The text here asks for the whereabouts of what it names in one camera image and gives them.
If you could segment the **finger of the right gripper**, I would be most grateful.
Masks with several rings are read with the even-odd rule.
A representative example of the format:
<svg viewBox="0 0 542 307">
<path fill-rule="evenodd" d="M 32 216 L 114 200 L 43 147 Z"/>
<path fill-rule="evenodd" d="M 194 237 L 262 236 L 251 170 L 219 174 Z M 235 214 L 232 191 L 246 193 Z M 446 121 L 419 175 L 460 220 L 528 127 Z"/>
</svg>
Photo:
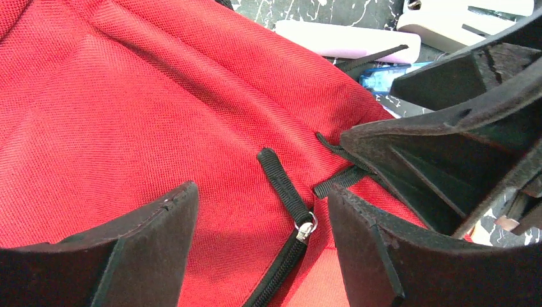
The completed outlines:
<svg viewBox="0 0 542 307">
<path fill-rule="evenodd" d="M 541 197 L 541 65 L 457 106 L 358 125 L 341 145 L 430 229 L 461 237 L 505 196 Z"/>
<path fill-rule="evenodd" d="M 488 93 L 541 96 L 541 9 L 514 26 L 393 81 L 391 95 L 434 111 Z"/>
</svg>

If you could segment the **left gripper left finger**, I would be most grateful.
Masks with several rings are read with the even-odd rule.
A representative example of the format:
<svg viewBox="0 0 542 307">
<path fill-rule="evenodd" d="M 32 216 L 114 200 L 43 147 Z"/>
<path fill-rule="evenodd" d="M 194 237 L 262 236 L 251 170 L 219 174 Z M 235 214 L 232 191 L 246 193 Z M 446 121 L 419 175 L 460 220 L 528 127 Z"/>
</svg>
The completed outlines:
<svg viewBox="0 0 542 307">
<path fill-rule="evenodd" d="M 155 201 L 50 244 L 1 250 L 2 306 L 176 306 L 199 193 Z"/>
</svg>

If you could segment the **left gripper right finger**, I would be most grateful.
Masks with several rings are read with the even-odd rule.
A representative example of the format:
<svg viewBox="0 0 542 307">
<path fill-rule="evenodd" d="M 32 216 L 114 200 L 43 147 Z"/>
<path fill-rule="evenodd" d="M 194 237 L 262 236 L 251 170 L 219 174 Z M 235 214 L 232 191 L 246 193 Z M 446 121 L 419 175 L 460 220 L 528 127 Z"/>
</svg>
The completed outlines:
<svg viewBox="0 0 542 307">
<path fill-rule="evenodd" d="M 335 186 L 329 217 L 351 306 L 540 306 L 541 244 L 454 239 Z"/>
</svg>

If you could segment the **red student backpack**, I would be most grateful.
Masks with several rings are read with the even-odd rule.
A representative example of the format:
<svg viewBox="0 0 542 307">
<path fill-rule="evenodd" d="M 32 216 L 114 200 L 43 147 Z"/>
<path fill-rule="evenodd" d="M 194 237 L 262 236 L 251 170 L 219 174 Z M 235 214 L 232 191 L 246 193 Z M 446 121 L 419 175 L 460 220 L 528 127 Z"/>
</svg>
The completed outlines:
<svg viewBox="0 0 542 307">
<path fill-rule="evenodd" d="M 337 143 L 388 120 L 326 59 L 215 1 L 1 2 L 1 246 L 57 242 L 186 181 L 199 212 L 180 306 L 241 306 L 293 219 L 273 149 L 319 224 L 272 306 L 347 306 L 326 200 Z"/>
</svg>

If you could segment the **light blue correction tape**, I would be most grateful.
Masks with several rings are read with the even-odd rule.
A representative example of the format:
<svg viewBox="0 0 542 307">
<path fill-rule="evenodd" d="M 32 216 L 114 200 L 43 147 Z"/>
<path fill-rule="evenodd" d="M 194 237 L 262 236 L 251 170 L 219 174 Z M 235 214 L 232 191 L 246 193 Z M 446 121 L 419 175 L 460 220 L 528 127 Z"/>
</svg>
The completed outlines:
<svg viewBox="0 0 542 307">
<path fill-rule="evenodd" d="M 374 95 L 388 95 L 395 79 L 430 63 L 432 61 L 370 68 L 361 73 L 359 83 Z"/>
</svg>

